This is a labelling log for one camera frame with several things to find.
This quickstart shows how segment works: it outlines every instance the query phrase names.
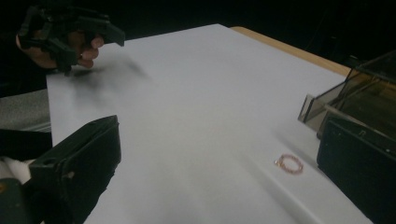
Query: transparent plastic box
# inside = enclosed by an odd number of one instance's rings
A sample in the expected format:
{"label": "transparent plastic box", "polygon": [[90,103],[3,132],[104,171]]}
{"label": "transparent plastic box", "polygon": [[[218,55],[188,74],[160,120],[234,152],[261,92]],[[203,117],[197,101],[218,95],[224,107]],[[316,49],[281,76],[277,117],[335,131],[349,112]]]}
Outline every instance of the transparent plastic box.
{"label": "transparent plastic box", "polygon": [[319,138],[329,117],[395,139],[396,50],[352,69],[343,83],[320,96],[306,96],[298,120],[318,132]]}

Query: white table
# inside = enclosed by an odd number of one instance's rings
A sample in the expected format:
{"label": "white table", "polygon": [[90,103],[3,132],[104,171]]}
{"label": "white table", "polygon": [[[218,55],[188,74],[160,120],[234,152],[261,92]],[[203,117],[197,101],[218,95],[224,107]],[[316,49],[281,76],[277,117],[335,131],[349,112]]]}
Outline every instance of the white table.
{"label": "white table", "polygon": [[297,120],[343,80],[221,25],[106,45],[88,75],[48,77],[53,141],[119,117],[122,162],[87,223],[371,223]]}

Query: robotic hand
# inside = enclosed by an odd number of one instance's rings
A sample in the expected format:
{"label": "robotic hand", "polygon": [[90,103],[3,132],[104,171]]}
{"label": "robotic hand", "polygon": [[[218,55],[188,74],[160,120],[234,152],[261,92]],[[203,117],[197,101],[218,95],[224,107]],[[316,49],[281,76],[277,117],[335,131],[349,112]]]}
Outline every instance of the robotic hand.
{"label": "robotic hand", "polygon": [[96,35],[105,43],[124,45],[125,33],[110,23],[109,17],[96,11],[72,7],[73,0],[41,0],[39,6],[30,7],[18,32],[23,49],[38,47],[48,52],[60,72],[70,74],[71,65],[78,64],[77,53],[68,45],[68,34],[83,31],[86,43]]}

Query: table surface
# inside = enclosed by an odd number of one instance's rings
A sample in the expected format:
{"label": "table surface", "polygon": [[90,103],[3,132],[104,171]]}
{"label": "table surface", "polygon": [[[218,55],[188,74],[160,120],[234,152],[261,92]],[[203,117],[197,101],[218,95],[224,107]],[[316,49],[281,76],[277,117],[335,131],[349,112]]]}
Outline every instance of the table surface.
{"label": "table surface", "polygon": [[[307,93],[344,80],[333,71],[210,25],[106,45],[76,75],[48,77],[54,144],[120,122],[122,162],[87,223],[370,223],[297,120]],[[284,153],[302,174],[274,165]]]}

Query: human hand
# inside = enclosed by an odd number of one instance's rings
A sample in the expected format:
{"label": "human hand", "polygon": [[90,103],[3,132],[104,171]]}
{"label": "human hand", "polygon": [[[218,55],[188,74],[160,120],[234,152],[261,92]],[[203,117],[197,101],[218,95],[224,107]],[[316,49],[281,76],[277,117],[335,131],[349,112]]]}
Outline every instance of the human hand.
{"label": "human hand", "polygon": [[[68,35],[69,46],[76,52],[76,58],[78,59],[78,64],[86,67],[93,67],[93,60],[99,55],[99,48],[101,48],[105,41],[104,39],[97,35],[90,44],[85,43],[84,32],[75,31]],[[24,52],[33,62],[42,68],[56,68],[56,61],[51,59],[48,52],[44,52],[41,48],[31,47],[29,49],[23,49],[21,47],[20,40],[16,36],[16,44],[18,48]]]}

